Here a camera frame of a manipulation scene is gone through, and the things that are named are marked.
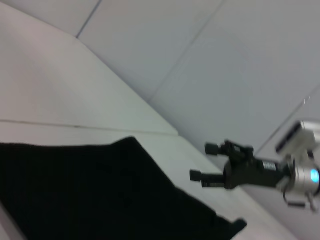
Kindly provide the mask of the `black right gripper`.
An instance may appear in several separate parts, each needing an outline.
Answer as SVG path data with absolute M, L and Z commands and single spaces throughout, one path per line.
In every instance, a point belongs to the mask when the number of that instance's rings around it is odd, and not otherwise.
M 281 166 L 271 160 L 254 157 L 251 146 L 242 146 L 229 140 L 223 144 L 207 142 L 204 146 L 205 154 L 210 156 L 226 156 L 228 161 L 223 173 L 202 173 L 190 170 L 192 182 L 200 182 L 203 188 L 225 188 L 233 190 L 239 186 L 250 185 L 275 189 L 284 179 L 292 177 L 291 167 Z

